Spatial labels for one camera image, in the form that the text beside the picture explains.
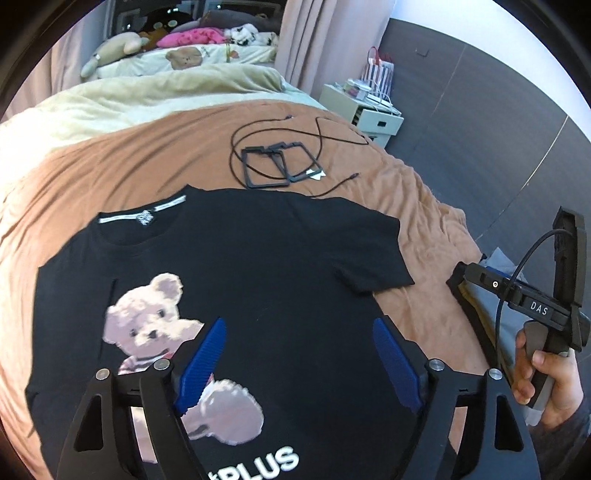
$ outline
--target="red and white striped bag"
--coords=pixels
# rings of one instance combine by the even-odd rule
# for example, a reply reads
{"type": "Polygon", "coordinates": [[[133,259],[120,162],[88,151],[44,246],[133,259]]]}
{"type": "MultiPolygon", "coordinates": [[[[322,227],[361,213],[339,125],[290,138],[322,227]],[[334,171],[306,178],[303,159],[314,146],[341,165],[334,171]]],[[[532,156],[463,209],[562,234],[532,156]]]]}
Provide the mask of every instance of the red and white striped bag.
{"type": "Polygon", "coordinates": [[[362,80],[372,88],[371,95],[383,100],[390,99],[392,81],[394,80],[394,63],[387,57],[386,61],[379,57],[378,49],[371,47],[368,52],[368,64],[363,70],[362,80]]]}

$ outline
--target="metal screw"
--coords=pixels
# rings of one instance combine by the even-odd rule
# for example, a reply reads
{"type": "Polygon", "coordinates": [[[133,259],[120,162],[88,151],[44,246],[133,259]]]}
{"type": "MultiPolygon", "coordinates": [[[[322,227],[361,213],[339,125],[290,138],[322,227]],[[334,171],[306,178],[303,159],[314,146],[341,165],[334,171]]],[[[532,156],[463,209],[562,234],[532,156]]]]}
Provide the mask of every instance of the metal screw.
{"type": "Polygon", "coordinates": [[[109,377],[111,372],[109,372],[108,368],[101,368],[95,375],[97,380],[105,380],[109,377]]]}
{"type": "Polygon", "coordinates": [[[488,374],[493,380],[500,380],[501,378],[503,378],[503,373],[500,370],[497,370],[496,368],[491,368],[488,371],[488,374]]]}
{"type": "Polygon", "coordinates": [[[440,372],[445,368],[445,364],[438,358],[434,358],[433,360],[429,360],[429,368],[436,372],[440,372]]]}
{"type": "Polygon", "coordinates": [[[170,360],[168,358],[161,358],[154,362],[154,368],[156,370],[166,370],[168,367],[170,367],[170,360]]]}

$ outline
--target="bed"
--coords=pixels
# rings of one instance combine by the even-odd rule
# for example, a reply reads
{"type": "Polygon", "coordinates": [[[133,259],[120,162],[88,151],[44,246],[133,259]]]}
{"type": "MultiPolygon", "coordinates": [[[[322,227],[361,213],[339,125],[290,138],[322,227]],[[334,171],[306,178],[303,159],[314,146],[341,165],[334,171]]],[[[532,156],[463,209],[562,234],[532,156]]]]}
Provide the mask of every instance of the bed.
{"type": "MultiPolygon", "coordinates": [[[[277,47],[273,46],[240,46],[240,45],[192,45],[203,57],[202,65],[216,63],[248,63],[272,66],[277,55],[277,47]]],[[[112,77],[140,77],[161,72],[170,72],[173,67],[166,55],[178,48],[158,48],[139,53],[96,70],[89,80],[112,77]]]]}
{"type": "MultiPolygon", "coordinates": [[[[354,127],[283,81],[274,69],[218,64],[150,76],[99,79],[55,95],[0,125],[0,418],[15,450],[38,479],[51,478],[25,402],[31,371],[31,318],[37,268],[99,211],[165,198],[185,184],[241,188],[228,168],[230,136],[249,121],[358,138],[354,127]]],[[[302,140],[264,132],[251,144],[302,140]]],[[[306,138],[316,151],[319,142],[306,138]]],[[[446,286],[459,261],[480,260],[461,210],[438,202],[417,173],[370,142],[326,141],[327,174],[289,188],[331,192],[400,219],[399,244],[416,285],[376,295],[402,334],[426,355],[481,374],[487,363],[446,286]]],[[[450,435],[457,446],[462,420],[450,435]]]]}

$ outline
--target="t-shirt sleeve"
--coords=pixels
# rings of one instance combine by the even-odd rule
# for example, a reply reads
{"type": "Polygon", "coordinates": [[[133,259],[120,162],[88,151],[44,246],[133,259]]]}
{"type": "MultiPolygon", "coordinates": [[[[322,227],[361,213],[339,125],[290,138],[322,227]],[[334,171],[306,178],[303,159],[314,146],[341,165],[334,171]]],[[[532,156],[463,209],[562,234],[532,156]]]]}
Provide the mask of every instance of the t-shirt sleeve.
{"type": "Polygon", "coordinates": [[[413,285],[400,253],[400,221],[346,199],[300,202],[303,231],[356,293],[413,285]]]}
{"type": "Polygon", "coordinates": [[[531,439],[540,465],[542,480],[560,480],[589,437],[589,403],[579,409],[554,430],[539,424],[531,429],[531,439]]]}

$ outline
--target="black t-shirt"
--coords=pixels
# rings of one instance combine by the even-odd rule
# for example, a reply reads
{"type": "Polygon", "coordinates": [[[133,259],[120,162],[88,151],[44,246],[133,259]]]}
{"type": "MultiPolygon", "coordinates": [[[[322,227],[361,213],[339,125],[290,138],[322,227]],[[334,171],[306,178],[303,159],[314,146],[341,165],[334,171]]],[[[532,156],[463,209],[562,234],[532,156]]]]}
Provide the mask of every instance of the black t-shirt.
{"type": "MultiPolygon", "coordinates": [[[[222,317],[183,417],[212,479],[388,479],[415,427],[372,341],[372,293],[413,283],[399,230],[345,199],[189,186],[100,214],[38,273],[27,400],[52,473],[99,368],[142,371],[222,317]]],[[[141,409],[134,422],[155,461],[141,409]]]]}

